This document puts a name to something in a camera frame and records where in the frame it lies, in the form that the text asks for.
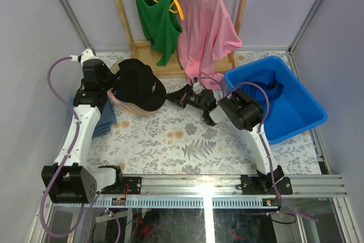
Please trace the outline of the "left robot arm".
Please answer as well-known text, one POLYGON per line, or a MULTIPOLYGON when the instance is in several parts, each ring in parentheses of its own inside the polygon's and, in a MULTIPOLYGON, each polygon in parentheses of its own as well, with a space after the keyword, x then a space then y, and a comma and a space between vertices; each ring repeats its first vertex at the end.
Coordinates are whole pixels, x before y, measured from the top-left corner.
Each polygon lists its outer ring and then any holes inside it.
POLYGON ((90 204, 98 191, 119 194, 124 179, 118 166, 101 166, 96 172, 83 164, 92 136, 108 102, 107 92, 117 79, 106 64, 95 56, 71 56, 82 66, 83 78, 73 103, 56 97, 72 112, 73 119, 63 148, 54 164, 44 166, 42 179, 48 195, 56 204, 90 204))

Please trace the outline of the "pink cap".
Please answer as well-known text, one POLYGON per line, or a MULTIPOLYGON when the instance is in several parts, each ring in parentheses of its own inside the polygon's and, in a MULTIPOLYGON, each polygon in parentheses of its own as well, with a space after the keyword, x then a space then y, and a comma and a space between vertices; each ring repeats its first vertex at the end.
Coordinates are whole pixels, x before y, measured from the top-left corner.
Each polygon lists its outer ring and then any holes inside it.
POLYGON ((107 96, 108 96, 109 100, 112 101, 113 103, 115 103, 116 105, 120 106, 121 108, 127 109, 127 105, 124 102, 117 99, 115 97, 115 95, 113 94, 113 92, 111 91, 111 89, 108 90, 107 96))

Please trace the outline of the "black sport cap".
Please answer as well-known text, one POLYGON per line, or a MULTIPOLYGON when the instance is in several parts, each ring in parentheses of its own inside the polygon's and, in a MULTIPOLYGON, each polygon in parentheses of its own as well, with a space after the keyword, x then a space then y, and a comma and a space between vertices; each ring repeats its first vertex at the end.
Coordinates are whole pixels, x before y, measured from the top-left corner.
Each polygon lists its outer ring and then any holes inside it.
POLYGON ((151 67, 138 59, 118 61, 117 86, 111 91, 122 102, 148 112, 159 110, 166 100, 166 89, 151 67))

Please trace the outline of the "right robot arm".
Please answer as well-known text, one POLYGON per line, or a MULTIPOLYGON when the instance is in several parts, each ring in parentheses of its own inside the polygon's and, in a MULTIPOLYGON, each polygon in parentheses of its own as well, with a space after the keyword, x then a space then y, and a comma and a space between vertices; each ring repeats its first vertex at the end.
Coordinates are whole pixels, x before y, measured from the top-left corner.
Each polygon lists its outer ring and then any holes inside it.
POLYGON ((214 126, 224 118, 243 131, 250 143, 256 164, 257 176, 242 175, 236 189, 243 194, 281 194, 285 190, 284 172, 280 165, 274 165, 271 150, 263 128, 263 109, 261 105, 241 89, 217 101, 213 91, 204 89, 200 94, 193 91, 191 85, 169 93, 166 99, 185 108, 187 105, 202 110, 204 122, 214 126))

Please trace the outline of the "purple cap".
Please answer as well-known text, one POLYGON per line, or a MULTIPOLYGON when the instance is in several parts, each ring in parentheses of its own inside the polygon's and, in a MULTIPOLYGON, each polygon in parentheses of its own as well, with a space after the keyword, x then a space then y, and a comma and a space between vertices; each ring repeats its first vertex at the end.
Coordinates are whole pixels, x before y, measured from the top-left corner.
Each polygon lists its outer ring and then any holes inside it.
POLYGON ((134 104, 129 104, 129 103, 126 103, 125 104, 127 105, 128 108, 130 109, 139 109, 137 106, 135 106, 134 104))

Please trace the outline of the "beige sport cap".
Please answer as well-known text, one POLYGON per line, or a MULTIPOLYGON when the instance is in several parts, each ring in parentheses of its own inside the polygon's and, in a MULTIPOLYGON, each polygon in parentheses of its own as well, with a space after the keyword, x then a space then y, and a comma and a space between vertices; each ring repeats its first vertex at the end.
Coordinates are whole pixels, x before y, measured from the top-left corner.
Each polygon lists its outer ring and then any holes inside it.
POLYGON ((117 75, 119 72, 119 64, 120 62, 116 62, 114 63, 111 67, 110 67, 110 71, 114 74, 117 75))

